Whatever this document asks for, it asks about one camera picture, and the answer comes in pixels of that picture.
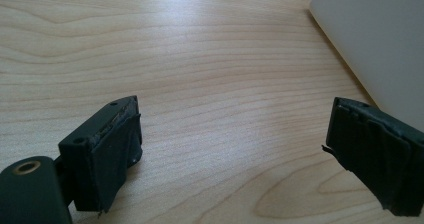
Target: screw hole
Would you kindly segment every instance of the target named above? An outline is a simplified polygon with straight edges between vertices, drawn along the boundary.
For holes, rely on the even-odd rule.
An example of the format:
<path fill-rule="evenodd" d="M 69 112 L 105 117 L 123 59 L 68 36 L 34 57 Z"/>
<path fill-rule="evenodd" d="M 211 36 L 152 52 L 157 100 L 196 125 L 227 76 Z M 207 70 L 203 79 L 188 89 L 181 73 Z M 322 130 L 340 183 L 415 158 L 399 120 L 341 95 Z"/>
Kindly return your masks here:
<path fill-rule="evenodd" d="M 82 138 L 82 137 L 80 137 L 80 138 L 75 139 L 75 140 L 74 140 L 74 143 L 76 143 L 76 144 L 80 144 L 80 143 L 83 143 L 84 141 L 85 141 L 85 139 L 84 139 L 84 138 Z"/>
<path fill-rule="evenodd" d="M 15 169 L 13 169 L 13 173 L 15 175 L 26 175 L 28 173 L 31 173 L 37 170 L 40 167 L 40 165 L 41 163 L 39 161 L 25 162 L 17 166 Z"/>

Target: white object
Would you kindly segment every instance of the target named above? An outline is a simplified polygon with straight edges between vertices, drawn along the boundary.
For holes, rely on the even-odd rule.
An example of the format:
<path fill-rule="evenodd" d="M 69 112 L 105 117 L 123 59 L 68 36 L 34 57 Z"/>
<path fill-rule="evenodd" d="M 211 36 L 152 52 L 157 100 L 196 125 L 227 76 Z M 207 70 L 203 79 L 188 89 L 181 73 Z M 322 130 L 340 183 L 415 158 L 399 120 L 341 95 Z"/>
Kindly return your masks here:
<path fill-rule="evenodd" d="M 424 0 L 312 0 L 310 11 L 379 108 L 424 131 Z"/>

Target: black plastic part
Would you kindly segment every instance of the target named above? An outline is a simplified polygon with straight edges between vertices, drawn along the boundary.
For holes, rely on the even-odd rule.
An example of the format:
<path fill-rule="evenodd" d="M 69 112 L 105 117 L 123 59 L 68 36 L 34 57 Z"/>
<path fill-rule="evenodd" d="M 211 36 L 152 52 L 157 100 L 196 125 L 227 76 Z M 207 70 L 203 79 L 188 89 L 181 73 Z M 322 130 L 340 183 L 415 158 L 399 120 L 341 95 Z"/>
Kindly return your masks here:
<path fill-rule="evenodd" d="M 0 223 L 72 223 L 52 159 L 31 157 L 2 171 Z"/>
<path fill-rule="evenodd" d="M 107 212 L 126 170 L 142 155 L 140 114 L 136 96 L 113 101 L 59 143 L 58 170 L 69 173 L 79 211 Z"/>
<path fill-rule="evenodd" d="M 367 104 L 335 98 L 323 150 L 355 175 L 396 216 L 424 203 L 424 133 Z"/>

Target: light wood surface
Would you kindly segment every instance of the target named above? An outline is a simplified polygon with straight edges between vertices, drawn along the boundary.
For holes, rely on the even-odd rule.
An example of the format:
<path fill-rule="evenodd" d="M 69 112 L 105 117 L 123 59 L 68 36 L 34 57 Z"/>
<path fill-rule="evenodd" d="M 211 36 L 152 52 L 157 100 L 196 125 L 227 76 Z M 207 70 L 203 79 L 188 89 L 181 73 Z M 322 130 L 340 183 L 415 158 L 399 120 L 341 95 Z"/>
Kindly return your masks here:
<path fill-rule="evenodd" d="M 333 98 L 371 100 L 309 1 L 0 0 L 0 168 L 135 94 L 142 161 L 75 223 L 422 223 L 321 151 Z"/>

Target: wood grain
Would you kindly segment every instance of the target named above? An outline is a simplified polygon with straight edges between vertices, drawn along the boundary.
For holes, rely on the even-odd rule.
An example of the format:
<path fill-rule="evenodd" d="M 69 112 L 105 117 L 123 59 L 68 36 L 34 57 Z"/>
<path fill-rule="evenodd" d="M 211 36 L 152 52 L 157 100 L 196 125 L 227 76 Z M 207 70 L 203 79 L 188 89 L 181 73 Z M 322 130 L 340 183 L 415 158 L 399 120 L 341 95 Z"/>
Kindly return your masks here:
<path fill-rule="evenodd" d="M 142 161 L 75 223 L 423 222 L 320 150 L 335 96 L 371 100 L 309 1 L 0 0 L 0 168 L 135 94 Z"/>

